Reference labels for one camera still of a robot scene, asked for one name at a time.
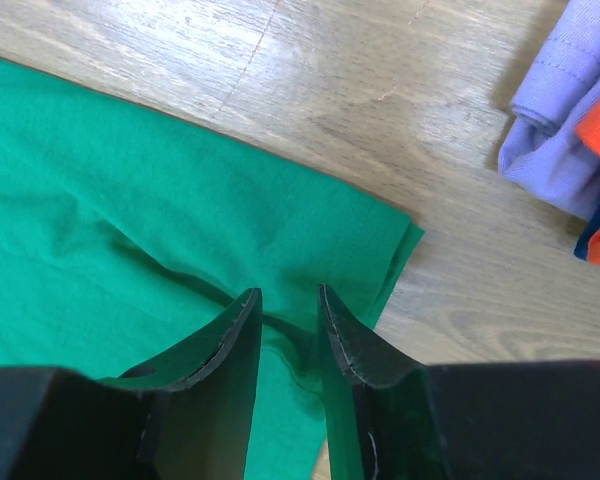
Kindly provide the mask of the green t shirt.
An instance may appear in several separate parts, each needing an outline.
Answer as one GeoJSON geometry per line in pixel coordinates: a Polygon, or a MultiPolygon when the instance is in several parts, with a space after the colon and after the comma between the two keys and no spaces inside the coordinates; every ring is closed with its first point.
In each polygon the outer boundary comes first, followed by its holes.
{"type": "Polygon", "coordinates": [[[318,286],[374,326],[421,237],[337,179],[0,59],[0,366],[117,376],[257,287],[249,479],[309,478],[325,440],[318,286]]]}

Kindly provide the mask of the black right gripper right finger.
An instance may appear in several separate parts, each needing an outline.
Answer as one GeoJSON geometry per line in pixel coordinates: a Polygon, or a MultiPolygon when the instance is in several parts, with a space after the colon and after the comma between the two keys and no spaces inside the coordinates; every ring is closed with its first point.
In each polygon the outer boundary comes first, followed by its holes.
{"type": "Polygon", "coordinates": [[[335,479],[600,479],[600,360],[420,363],[318,291],[335,479]]]}

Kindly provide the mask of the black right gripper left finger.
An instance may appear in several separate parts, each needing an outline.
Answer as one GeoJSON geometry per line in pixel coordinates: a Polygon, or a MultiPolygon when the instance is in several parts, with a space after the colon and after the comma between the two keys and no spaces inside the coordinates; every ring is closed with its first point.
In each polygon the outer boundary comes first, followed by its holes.
{"type": "Polygon", "coordinates": [[[0,368],[0,479],[240,479],[262,294],[118,378],[0,368]]]}

